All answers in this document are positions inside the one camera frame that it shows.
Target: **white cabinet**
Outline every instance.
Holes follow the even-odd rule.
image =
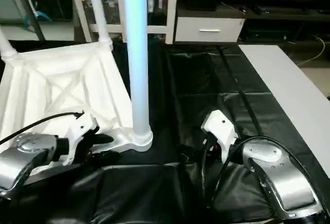
[[[87,42],[92,42],[92,33],[97,33],[94,12],[90,0],[74,0],[80,23]],[[121,33],[125,36],[125,4],[124,0],[102,0],[109,33]],[[172,44],[176,0],[148,0],[148,33],[165,36],[165,42]]]
[[[178,17],[175,41],[237,42],[244,19]]]

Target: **black cable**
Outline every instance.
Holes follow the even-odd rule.
[[[205,199],[205,164],[206,164],[206,154],[208,151],[208,146],[207,142],[205,144],[204,150],[203,150],[203,155],[202,155],[202,161],[201,161],[201,181],[202,181],[202,194],[203,194],[203,199]]]
[[[28,126],[22,128],[22,129],[18,130],[18,131],[16,131],[15,133],[13,133],[13,134],[7,136],[6,138],[2,139],[2,140],[0,141],[0,145],[3,144],[3,143],[5,143],[6,141],[9,141],[10,139],[14,138],[15,136],[17,136],[17,135],[23,133],[24,131],[27,131],[27,130],[31,129],[31,128],[34,127],[34,126],[37,126],[37,125],[39,125],[39,124],[41,124],[41,123],[44,123],[44,122],[46,122],[46,121],[48,121],[48,120],[51,120],[51,119],[53,119],[53,118],[63,117],[63,116],[69,116],[69,115],[73,115],[73,116],[75,116],[76,118],[78,118],[78,117],[82,116],[83,113],[79,113],[79,112],[64,112],[64,113],[55,114],[55,115],[52,115],[52,116],[49,116],[49,117],[45,117],[45,118],[43,118],[43,119],[41,119],[41,120],[39,120],[39,121],[36,121],[36,122],[34,122],[34,123],[32,123],[32,124],[30,124],[30,125],[28,125]]]
[[[212,196],[212,199],[211,199],[211,206],[214,205],[214,200],[215,200],[215,196],[217,195],[218,191],[219,191],[219,186],[220,186],[220,182],[221,182],[221,179],[224,175],[224,172],[229,164],[229,162],[232,160],[232,158],[235,156],[235,153],[242,148],[242,146],[252,140],[255,140],[255,139],[260,139],[260,140],[270,140],[272,143],[274,143],[275,145],[279,146],[280,148],[282,148],[286,153],[288,153],[290,155],[290,157],[292,157],[295,162],[299,165],[299,167],[301,168],[301,170],[303,171],[303,175],[307,178],[307,181],[310,183],[311,187],[312,188],[315,188],[314,185],[312,184],[312,180],[311,180],[311,176],[309,175],[308,171],[306,170],[306,168],[304,167],[304,165],[298,160],[298,158],[286,147],[284,146],[282,143],[280,143],[279,141],[271,138],[271,137],[268,137],[268,136],[264,136],[264,135],[257,135],[257,136],[253,136],[253,137],[250,137],[244,141],[242,141],[240,144],[238,144],[232,151],[230,151],[230,154],[228,156],[228,158],[226,159],[225,163],[223,164],[223,167],[221,168],[220,170],[220,173],[218,175],[218,180],[217,180],[217,183],[216,183],[216,187],[214,189],[214,192],[213,192],[213,196]],[[330,217],[330,213],[328,211],[328,209],[326,208],[326,205],[324,203],[324,200],[320,198],[320,202],[322,204],[322,207],[323,207],[323,210],[326,212],[327,216]]]
[[[246,110],[247,110],[247,112],[248,112],[248,114],[249,114],[249,116],[250,116],[250,118],[251,118],[251,120],[252,120],[255,128],[256,128],[257,134],[258,135],[263,135],[263,131],[262,131],[262,128],[260,126],[260,123],[258,122],[258,119],[257,119],[257,117],[256,117],[256,115],[255,115],[255,113],[254,113],[251,105],[249,104],[248,99],[246,98],[246,95],[244,94],[243,90],[241,89],[241,87],[240,87],[240,85],[238,83],[238,80],[233,75],[233,71],[230,68],[229,63],[228,63],[228,60],[226,59],[225,55],[223,54],[223,51],[220,48],[220,46],[217,46],[217,50],[219,51],[220,56],[222,58],[222,61],[223,61],[224,65],[225,65],[225,67],[226,67],[226,69],[227,69],[227,71],[228,71],[228,73],[229,73],[232,81],[234,82],[236,89],[238,90],[238,94],[240,95],[240,97],[243,100],[243,104],[245,105],[245,108],[246,108]]]

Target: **floor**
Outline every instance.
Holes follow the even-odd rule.
[[[39,22],[46,40],[73,41],[73,22]],[[2,30],[9,40],[39,40],[33,28],[25,28],[23,24],[2,24]]]
[[[305,48],[304,50],[286,50],[285,52],[295,64],[300,64],[318,55],[320,51],[319,48]],[[330,53],[328,51],[325,50],[320,57],[300,65],[300,68],[326,97],[330,96]]]

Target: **drawer handle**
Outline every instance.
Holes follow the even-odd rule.
[[[200,32],[220,32],[219,29],[200,29]]]

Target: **white cable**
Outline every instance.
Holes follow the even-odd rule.
[[[304,62],[298,63],[297,66],[300,66],[300,65],[305,64],[305,63],[308,63],[308,62],[310,62],[310,61],[312,61],[312,60],[314,60],[314,59],[317,59],[319,56],[321,56],[321,55],[323,54],[323,52],[324,52],[324,50],[325,50],[325,42],[324,42],[321,38],[319,38],[319,37],[317,37],[317,36],[315,36],[315,35],[313,35],[313,36],[314,36],[315,38],[317,38],[319,41],[322,42],[322,44],[323,44],[323,48],[322,48],[321,52],[320,52],[318,55],[316,55],[315,57],[311,58],[311,59],[308,59],[308,60],[306,60],[306,61],[304,61]]]

